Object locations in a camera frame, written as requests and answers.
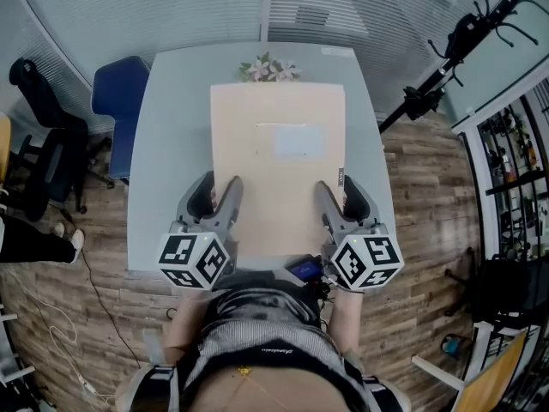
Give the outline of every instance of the window blinds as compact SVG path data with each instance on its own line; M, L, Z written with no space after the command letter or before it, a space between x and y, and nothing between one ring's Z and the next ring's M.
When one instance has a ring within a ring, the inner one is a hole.
M33 143L38 143L47 134L47 130L36 121L19 89L8 81L9 68L20 57L32 59L38 65L67 112L86 119L91 127L110 120L92 114L89 91L51 48L21 2L0 0L0 4L7 15L0 17L0 110L12 119L14 141L21 138L21 134L30 133Z
M262 0L28 0L52 38L92 83L112 61L207 43L259 38Z
M438 61L427 40L443 52L470 11L473 0L272 0L268 40L353 47L374 109L391 112Z

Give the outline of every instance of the cable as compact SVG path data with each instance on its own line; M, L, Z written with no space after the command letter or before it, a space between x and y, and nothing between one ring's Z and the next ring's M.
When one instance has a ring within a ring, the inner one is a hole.
M330 283L334 284L336 287L341 287L340 284L338 284L336 281L334 281L332 278L330 278L329 276L325 276L325 278L330 281Z
M70 224L72 224L72 226L75 228L75 230L78 230L78 228L76 227L76 224L73 222L72 216L70 216L69 212L67 212L65 209L60 209L59 213L63 216L63 218L66 221L68 221ZM126 346L126 348L131 352L131 355L133 355L137 366L139 367L139 369L141 369L141 363L139 363L139 360L137 359L136 353L134 353L133 349L130 348L130 345L128 345L128 343L124 340L124 338L120 334L120 330L118 329L118 327L116 325L116 322L114 321L114 317L109 313L109 311L106 309L105 304L103 304L103 301L101 300L100 292L97 289L97 287L95 287L94 280L92 278L92 268L87 263L86 254L84 253L84 249L82 248L80 250L80 252L82 254L82 259L84 260L84 264L86 265L87 270L89 272L89 282L90 282L90 284L92 284L92 287L94 288L94 292L97 295L97 301L100 303L100 305L103 308L103 310L105 311L106 315L111 320L112 326L114 327L114 330L117 332L118 338L122 341L122 343Z
M87 382L84 379L84 377L81 374L80 368L78 368L78 369L76 368L76 367L78 367L78 363L76 362L76 359L72 356L72 354L69 352L69 350L65 348L64 344L62 342L60 342L64 351L62 349L60 349L59 346L57 345L57 342L56 342L55 337L53 335L53 331L56 331L58 333L58 335L64 337L67 341L69 341L69 343L77 345L77 342L78 342L78 330L76 329L75 324L70 319L70 317L67 315L67 313L64 312L61 308L57 308L56 306L53 306L52 304L48 304L47 302L44 302L42 299L40 299L35 294L32 294L30 292L30 290L27 288L27 286L25 284L23 284L23 282L19 279L19 277L17 277L15 275L13 270L11 270L9 272L9 274L17 281L17 283L19 284L19 286L23 290L23 293L26 293L28 296L30 296L32 298L34 306L36 306L36 308L38 309L38 312L40 314L40 317L42 318L42 322L44 323L46 329L48 329L48 332L50 333L50 337L51 337L51 341L53 342L53 345L55 346L55 348L57 348L57 351L59 351L59 353L61 353L61 355L69 363L70 367L76 373L76 378L78 379L78 382L80 383L81 387L86 389L87 391L97 395L98 397L101 397L105 401L105 403L108 403L109 398L112 398L114 396L113 395L108 395L108 394L99 394L95 390L95 388L89 382ZM63 314L67 318L67 320L69 321L70 326L72 326L72 330L74 331L75 337L73 339L69 338L65 333L63 333L55 325L48 326L48 323L45 321L44 314L42 313L42 310L40 310L40 307L38 306L38 304L36 304L36 302L34 302L34 300L37 300L40 304L43 304L45 306L53 308L54 310L57 310L58 312L61 312L61 314Z
M330 304L333 304L335 301L335 298L328 298L326 297L326 299L322 299L322 304L320 305L320 323L322 325L325 325L326 328L328 328L328 322L326 321L326 319L323 318L322 316L322 313L323 313L323 309L324 307L326 306L326 302L329 302Z

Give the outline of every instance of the black device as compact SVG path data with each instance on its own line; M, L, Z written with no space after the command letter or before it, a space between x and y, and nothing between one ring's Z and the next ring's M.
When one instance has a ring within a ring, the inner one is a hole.
M103 139L99 145L87 150L88 134L86 122L61 108L50 84L42 76L36 64L19 58L9 70L9 82L17 86L31 106L39 124L51 128L41 148L30 144L32 137L25 138L19 154L12 158L9 175L18 167L30 170L24 192L9 191L8 205L23 209L30 221L38 221L45 212L50 199L64 203L71 189L76 195L76 210L82 214L81 194L85 175L88 173L105 183L109 189L114 183L93 173L88 165L110 139ZM37 155L35 162L26 155Z
M320 281L323 276L323 264L320 256L304 255L284 268L306 284Z
M413 92L410 90L411 88L406 88L404 90L406 94L404 102L379 125L379 132L383 133L386 131L403 114L407 114L412 120L415 120L429 110L436 110L438 102L443 96L443 92L440 92L443 86L437 88L437 85L445 78L449 71L452 72L452 75L446 83L453 79L463 87L462 82L455 74L455 68L463 63L466 56L472 52L477 45L484 41L490 32L496 31L498 37L505 42L505 44L509 47L514 47L515 45L504 38L498 31L500 27L509 27L515 29L517 32L530 39L534 44L538 45L538 40L536 38L524 32L519 27L504 22L504 19L508 15L516 14L516 6L520 3L531 3L549 15L549 11L534 0L501 0L492 10L488 0L485 0L486 11L484 13L480 9L479 3L474 2L478 14L466 14L456 23L454 31L448 35L448 44L444 54L437 50L431 40L428 40L432 50L440 58L445 59L444 63Z

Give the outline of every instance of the person's arm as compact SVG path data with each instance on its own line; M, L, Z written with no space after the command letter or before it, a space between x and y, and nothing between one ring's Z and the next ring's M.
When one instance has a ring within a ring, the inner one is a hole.
M340 353L359 352L360 313L362 293L353 293L337 288L332 315L327 333L334 340Z
M210 292L185 291L164 339L164 357L168 365L175 365L200 333L211 299Z

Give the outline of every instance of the flower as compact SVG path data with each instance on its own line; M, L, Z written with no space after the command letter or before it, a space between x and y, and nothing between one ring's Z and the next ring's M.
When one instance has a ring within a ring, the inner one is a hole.
M281 61L282 71L277 75L276 81L291 81L299 78L300 69L296 69L293 61Z
M276 61L273 61L273 63L268 67L271 71L271 73L267 77L268 80L276 78L276 81L278 81L280 72L276 68L275 63L276 63Z
M261 60L258 59L256 65L252 65L248 69L248 73L250 73L254 81L259 81L262 77L268 75L268 61L262 63Z

